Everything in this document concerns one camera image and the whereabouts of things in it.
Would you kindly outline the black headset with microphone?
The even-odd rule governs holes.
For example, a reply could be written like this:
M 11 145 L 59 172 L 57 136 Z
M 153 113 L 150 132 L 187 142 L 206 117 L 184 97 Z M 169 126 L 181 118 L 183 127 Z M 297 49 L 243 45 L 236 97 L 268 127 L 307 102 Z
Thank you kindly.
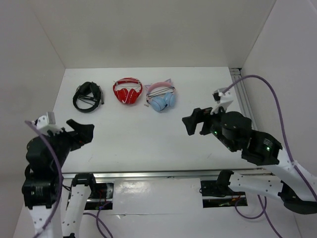
M 83 109 L 77 105 L 77 101 L 84 102 L 86 104 L 91 105 L 89 108 Z M 82 113 L 91 113 L 95 109 L 99 107 L 99 105 L 103 105 L 104 102 L 104 94 L 99 85 L 94 82 L 85 82 L 82 85 L 79 85 L 76 89 L 76 92 L 72 99 L 73 106 Z

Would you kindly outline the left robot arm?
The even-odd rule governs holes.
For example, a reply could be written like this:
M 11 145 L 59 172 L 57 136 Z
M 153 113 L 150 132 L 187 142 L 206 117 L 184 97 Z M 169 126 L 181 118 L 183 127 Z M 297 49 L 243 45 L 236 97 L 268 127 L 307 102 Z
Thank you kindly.
M 25 207 L 33 219 L 37 238 L 77 238 L 88 198 L 98 192 L 92 173 L 75 175 L 65 217 L 60 214 L 63 189 L 61 168 L 70 152 L 92 142 L 93 124 L 79 124 L 69 119 L 67 132 L 54 122 L 25 122 L 37 137 L 27 144 L 25 182 L 22 186 Z

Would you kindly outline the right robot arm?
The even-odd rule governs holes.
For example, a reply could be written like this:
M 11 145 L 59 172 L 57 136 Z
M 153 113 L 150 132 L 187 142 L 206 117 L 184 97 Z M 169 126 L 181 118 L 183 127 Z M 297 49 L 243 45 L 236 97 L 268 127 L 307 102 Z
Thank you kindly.
M 216 180 L 216 189 L 221 194 L 254 192 L 283 202 L 288 210 L 309 215 L 317 212 L 317 178 L 300 165 L 291 161 L 285 148 L 272 135 L 252 129 L 251 119 L 239 112 L 216 114 L 211 108 L 196 108 L 188 117 L 183 117 L 188 135 L 195 133 L 202 123 L 201 135 L 213 134 L 230 152 L 241 151 L 242 159 L 262 167 L 279 178 L 257 179 L 231 170 L 222 170 Z

